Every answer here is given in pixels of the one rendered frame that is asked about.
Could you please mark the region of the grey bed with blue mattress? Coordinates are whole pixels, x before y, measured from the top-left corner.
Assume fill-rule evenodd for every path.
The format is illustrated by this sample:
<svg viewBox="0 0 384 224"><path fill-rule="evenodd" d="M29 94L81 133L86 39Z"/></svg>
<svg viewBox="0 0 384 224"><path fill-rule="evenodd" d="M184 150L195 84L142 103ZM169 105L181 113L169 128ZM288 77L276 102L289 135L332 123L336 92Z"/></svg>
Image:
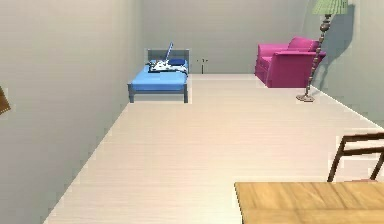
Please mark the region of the grey bed with blue mattress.
<svg viewBox="0 0 384 224"><path fill-rule="evenodd" d="M167 50L147 50L147 59L149 61L164 61ZM185 67L189 73L190 50L172 50L170 59L185 59ZM143 69L135 78L127 84L129 102L135 101L136 94L182 94L183 101L188 102L188 73L182 72L150 72L149 66L145 64Z"/></svg>

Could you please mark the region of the white patterned cloth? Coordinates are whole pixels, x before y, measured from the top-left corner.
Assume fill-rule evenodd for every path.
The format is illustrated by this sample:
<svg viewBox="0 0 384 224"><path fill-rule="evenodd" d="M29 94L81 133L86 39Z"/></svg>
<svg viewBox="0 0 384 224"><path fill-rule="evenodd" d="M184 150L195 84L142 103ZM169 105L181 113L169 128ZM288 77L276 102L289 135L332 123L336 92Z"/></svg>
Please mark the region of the white patterned cloth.
<svg viewBox="0 0 384 224"><path fill-rule="evenodd" d="M171 65L168 61L149 61L147 63L150 72L182 72L187 74L188 69L184 65Z"/></svg>

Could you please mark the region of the floor lamp with green shade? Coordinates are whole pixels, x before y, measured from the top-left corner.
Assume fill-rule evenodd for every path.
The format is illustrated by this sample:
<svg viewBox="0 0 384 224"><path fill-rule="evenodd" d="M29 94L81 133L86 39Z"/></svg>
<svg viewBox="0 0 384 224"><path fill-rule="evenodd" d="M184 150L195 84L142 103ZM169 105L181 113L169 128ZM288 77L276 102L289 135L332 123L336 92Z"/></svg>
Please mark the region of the floor lamp with green shade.
<svg viewBox="0 0 384 224"><path fill-rule="evenodd" d="M318 64L320 63L320 53L322 50L322 43L325 39L326 32L331 27L330 18L333 15L344 15L348 12L348 2L349 0L317 0L316 4L312 9L314 15L323 15L324 20L322 21L319 30L321 34L318 38L318 47L315 50L315 56L312 61L311 73L308 78L308 82L303 95L297 95L296 99L302 102L313 102L314 97L309 95L310 86L313 80L313 76L317 69Z"/></svg>

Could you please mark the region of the light wooden table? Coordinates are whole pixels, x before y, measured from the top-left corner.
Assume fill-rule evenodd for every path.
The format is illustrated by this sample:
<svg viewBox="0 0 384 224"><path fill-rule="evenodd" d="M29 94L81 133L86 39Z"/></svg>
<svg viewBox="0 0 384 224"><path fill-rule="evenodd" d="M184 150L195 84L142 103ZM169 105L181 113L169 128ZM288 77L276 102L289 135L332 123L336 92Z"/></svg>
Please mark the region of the light wooden table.
<svg viewBox="0 0 384 224"><path fill-rule="evenodd" d="M242 224L384 224L383 182L237 182Z"/></svg>

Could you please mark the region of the dark brown wooden chair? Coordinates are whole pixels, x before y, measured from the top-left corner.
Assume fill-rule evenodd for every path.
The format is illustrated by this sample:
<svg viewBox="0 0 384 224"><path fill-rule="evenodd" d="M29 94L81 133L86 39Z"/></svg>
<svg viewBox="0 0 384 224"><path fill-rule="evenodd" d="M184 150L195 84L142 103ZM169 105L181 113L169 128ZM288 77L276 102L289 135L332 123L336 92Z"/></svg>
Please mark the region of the dark brown wooden chair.
<svg viewBox="0 0 384 224"><path fill-rule="evenodd" d="M345 147L347 143L351 143L351 142L373 141L373 140L383 140L383 139L384 139L384 132L344 135L341 138L339 147L337 149L334 160L332 162L332 165L327 177L327 181L332 182L334 180L338 164L343 156L379 154L379 159L370 177L368 179L362 179L362 182L376 182L376 178L381 170L382 165L384 164L384 146L365 147L365 148L348 149L348 150L346 150Z"/></svg>

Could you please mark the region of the brown framed picture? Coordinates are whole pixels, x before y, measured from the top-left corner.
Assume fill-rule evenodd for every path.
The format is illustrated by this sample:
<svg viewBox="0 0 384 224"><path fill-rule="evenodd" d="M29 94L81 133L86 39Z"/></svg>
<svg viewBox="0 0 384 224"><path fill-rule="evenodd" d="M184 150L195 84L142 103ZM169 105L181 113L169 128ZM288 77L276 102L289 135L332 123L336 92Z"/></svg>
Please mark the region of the brown framed picture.
<svg viewBox="0 0 384 224"><path fill-rule="evenodd" d="M5 93L0 86L0 115L11 109L10 104L5 96Z"/></svg>

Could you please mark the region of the small dark wall fixture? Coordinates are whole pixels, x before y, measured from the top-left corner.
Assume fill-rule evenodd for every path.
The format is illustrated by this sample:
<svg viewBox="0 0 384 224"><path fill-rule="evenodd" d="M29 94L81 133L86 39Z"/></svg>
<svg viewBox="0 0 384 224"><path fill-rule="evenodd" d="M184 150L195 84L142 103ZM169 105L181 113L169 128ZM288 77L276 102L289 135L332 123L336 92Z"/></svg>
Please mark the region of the small dark wall fixture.
<svg viewBox="0 0 384 224"><path fill-rule="evenodd" d="M208 62L209 60L208 59L205 59L205 58L202 58L202 59L197 59L196 62L199 62L200 63L200 67L201 67L201 74L205 74L205 65L206 63Z"/></svg>

